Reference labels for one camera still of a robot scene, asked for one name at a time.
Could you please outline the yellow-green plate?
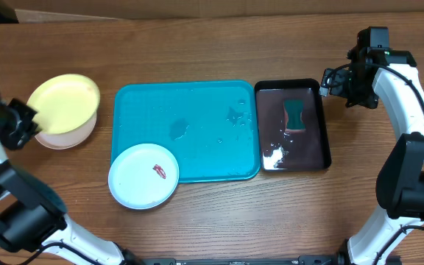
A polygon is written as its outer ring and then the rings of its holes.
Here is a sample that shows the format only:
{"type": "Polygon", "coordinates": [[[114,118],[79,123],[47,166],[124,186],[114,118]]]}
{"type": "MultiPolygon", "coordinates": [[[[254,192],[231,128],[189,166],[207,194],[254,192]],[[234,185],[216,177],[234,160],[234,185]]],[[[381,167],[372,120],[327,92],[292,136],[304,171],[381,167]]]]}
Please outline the yellow-green plate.
{"type": "Polygon", "coordinates": [[[27,105],[36,111],[34,122],[49,135],[68,133],[82,126],[97,111],[98,85],[81,74],[53,77],[34,90],[27,105]]]}

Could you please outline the white plate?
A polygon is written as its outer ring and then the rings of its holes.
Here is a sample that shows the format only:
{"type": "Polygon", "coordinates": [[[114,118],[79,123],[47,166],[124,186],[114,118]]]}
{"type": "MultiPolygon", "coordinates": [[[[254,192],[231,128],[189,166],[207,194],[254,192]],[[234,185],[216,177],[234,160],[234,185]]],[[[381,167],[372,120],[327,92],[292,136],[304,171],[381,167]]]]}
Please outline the white plate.
{"type": "Polygon", "coordinates": [[[86,140],[93,132],[96,125],[97,113],[94,113],[83,125],[75,130],[61,134],[38,133],[35,139],[43,146],[50,149],[69,149],[86,140]]]}

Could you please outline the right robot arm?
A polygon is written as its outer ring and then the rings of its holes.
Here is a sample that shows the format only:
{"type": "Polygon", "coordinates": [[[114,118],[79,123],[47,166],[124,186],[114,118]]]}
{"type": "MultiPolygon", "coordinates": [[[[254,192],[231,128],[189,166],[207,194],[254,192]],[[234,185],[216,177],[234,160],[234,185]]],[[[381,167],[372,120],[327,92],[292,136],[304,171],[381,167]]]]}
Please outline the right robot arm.
{"type": "Polygon", "coordinates": [[[424,91],[417,63],[411,52],[390,48],[382,26],[361,30],[347,58],[324,71],[320,95],[345,98],[346,107],[384,104],[397,142],[377,176],[377,207],[331,263],[400,264],[392,251],[411,231],[424,231],[424,91]]]}

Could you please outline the light blue plate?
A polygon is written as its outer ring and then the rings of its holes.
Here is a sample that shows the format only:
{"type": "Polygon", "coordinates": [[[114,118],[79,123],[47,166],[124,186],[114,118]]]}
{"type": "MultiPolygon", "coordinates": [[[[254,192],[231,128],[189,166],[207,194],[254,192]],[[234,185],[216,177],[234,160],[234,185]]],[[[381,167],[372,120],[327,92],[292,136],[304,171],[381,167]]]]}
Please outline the light blue plate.
{"type": "Polygon", "coordinates": [[[112,163],[108,186],[124,207],[147,210],[164,203],[176,190],[180,168],[173,154],[157,144],[138,144],[112,163]]]}

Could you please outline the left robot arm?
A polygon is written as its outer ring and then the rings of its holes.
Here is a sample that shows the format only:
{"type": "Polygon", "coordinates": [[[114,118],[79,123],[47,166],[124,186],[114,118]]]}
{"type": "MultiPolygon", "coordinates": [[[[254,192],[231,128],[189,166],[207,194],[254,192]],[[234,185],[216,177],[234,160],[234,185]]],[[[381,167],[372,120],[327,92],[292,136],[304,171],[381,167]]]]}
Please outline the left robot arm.
{"type": "Polygon", "coordinates": [[[22,149],[38,131],[35,110],[0,97],[0,248],[57,255],[73,264],[141,264],[129,250],[78,225],[57,193],[11,164],[6,151],[22,149]]]}

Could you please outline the green scrubbing sponge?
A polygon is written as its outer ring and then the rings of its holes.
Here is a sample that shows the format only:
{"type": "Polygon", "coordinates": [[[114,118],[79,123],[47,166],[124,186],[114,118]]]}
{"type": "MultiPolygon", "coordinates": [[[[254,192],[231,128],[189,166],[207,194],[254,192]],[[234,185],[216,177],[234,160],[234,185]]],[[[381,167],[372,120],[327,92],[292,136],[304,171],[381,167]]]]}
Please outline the green scrubbing sponge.
{"type": "Polygon", "coordinates": [[[301,133],[305,131],[303,123],[303,102],[299,99],[285,99],[283,102],[285,133],[301,133]]]}

